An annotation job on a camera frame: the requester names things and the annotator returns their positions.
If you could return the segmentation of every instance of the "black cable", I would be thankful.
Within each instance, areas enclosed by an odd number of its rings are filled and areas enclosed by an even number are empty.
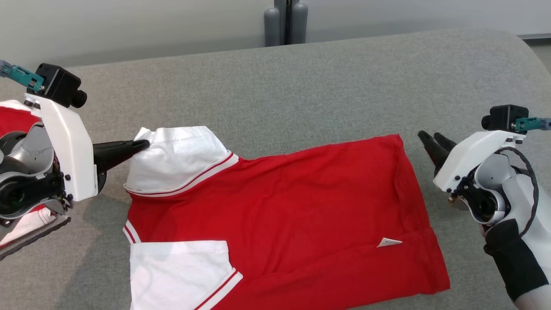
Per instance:
[[[538,183],[536,181],[536,174],[534,172],[534,169],[532,169],[532,165],[530,165],[530,162],[528,161],[526,156],[524,156],[524,154],[522,154],[519,150],[515,149],[514,147],[507,146],[499,149],[497,153],[501,153],[502,151],[511,151],[520,157],[522,162],[526,165],[526,169],[530,174],[530,180],[532,181],[532,186],[534,187],[534,204],[532,205],[532,213],[530,214],[530,219],[528,219],[528,222],[526,222],[526,226],[524,227],[524,230],[518,235],[519,237],[522,237],[526,234],[526,232],[532,225],[532,222],[536,217],[536,211],[538,210],[539,188],[538,188]]]
[[[528,170],[523,169],[523,168],[519,168],[519,167],[514,166],[514,165],[511,165],[511,167],[515,170],[515,172],[516,172],[517,174],[524,174],[524,175],[528,175],[528,176],[529,176]]]

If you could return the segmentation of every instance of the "red stripe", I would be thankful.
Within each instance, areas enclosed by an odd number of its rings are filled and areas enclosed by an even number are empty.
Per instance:
[[[130,239],[132,239],[132,243],[136,243],[136,240],[134,240],[134,236],[132,236],[132,233],[130,233],[130,229],[128,229],[128,227],[126,227],[126,225],[125,225],[125,229],[126,229],[126,232],[128,233],[128,235],[130,236]]]
[[[237,270],[235,270],[235,272],[222,284],[220,285],[220,287],[214,291],[214,293],[210,294],[210,296],[205,299],[199,306],[197,306],[197,308],[195,308],[194,310],[198,310],[199,308],[203,307],[204,304],[206,304],[214,295],[216,295],[216,293],[218,293],[222,288],[224,288],[224,286],[226,286],[226,284],[228,284],[228,282],[231,280],[231,278],[233,278],[235,275],[237,274]]]
[[[34,207],[34,209],[31,212],[40,211],[40,210],[44,209],[45,207],[46,207],[45,205],[36,206],[36,207]]]
[[[48,223],[44,219],[44,216],[42,215],[42,211],[38,210],[36,213],[38,214],[38,218],[42,221],[42,224],[47,225]]]
[[[162,193],[147,193],[147,194],[145,194],[145,193],[142,194],[142,193],[140,193],[140,192],[133,192],[133,191],[130,191],[130,192],[131,192],[131,193],[139,194],[139,195],[141,195],[141,196],[159,195],[159,194],[171,194],[171,193],[177,192],[177,191],[179,191],[179,190],[182,190],[182,189],[185,188],[186,186],[190,185],[191,183],[193,183],[195,180],[197,180],[198,178],[200,178],[203,174],[205,174],[205,173],[211,171],[212,169],[214,169],[214,168],[220,166],[221,164],[227,162],[233,155],[234,155],[233,153],[230,153],[230,156],[228,156],[225,160],[223,160],[222,162],[220,162],[220,163],[218,163],[218,164],[216,164],[216,165],[214,165],[214,166],[208,168],[207,170],[203,171],[200,175],[198,175],[198,176],[196,176],[195,178],[193,178],[193,180],[191,180],[191,181],[189,181],[188,183],[186,183],[186,185],[184,185],[184,186],[182,186],[182,187],[180,187],[180,188],[178,188],[178,189],[175,189],[175,190],[173,190],[173,191],[165,191],[165,192],[162,192]]]

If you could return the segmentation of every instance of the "black sleeve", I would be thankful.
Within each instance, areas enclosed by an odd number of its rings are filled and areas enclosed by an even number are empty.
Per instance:
[[[513,301],[526,292],[549,284],[534,254],[518,235],[515,219],[501,222],[488,231],[484,251],[494,258],[507,294]]]

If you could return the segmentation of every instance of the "white wall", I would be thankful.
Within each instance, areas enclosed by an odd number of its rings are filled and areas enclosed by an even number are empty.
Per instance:
[[[551,33],[551,0],[302,0],[308,42],[476,26]],[[273,0],[6,0],[0,58],[87,65],[263,46]]]
[[[447,28],[551,36],[551,0],[301,0],[307,42]]]
[[[264,44],[273,0],[6,0],[0,59],[86,65]]]

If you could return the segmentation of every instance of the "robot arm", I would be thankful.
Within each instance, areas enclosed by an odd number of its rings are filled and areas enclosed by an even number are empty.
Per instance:
[[[509,105],[492,108],[482,123],[491,130],[459,144],[439,133],[434,138],[419,133],[436,166],[433,182],[450,193],[449,202],[465,202],[480,224],[484,251],[494,258],[514,304],[522,310],[549,308],[551,200],[515,146],[528,130],[548,130],[551,122],[528,118],[527,109]],[[520,156],[527,169],[511,166],[501,154],[505,150]]]
[[[80,79],[61,67],[43,63],[30,73],[0,61],[0,77],[28,88],[20,105],[41,120],[28,133],[0,138],[0,240],[42,204],[60,220],[68,218],[75,201],[103,189],[109,169],[149,147],[147,140],[92,144],[80,116],[69,110],[83,106],[87,95],[78,90]],[[23,239],[0,248],[0,260],[37,236]]]

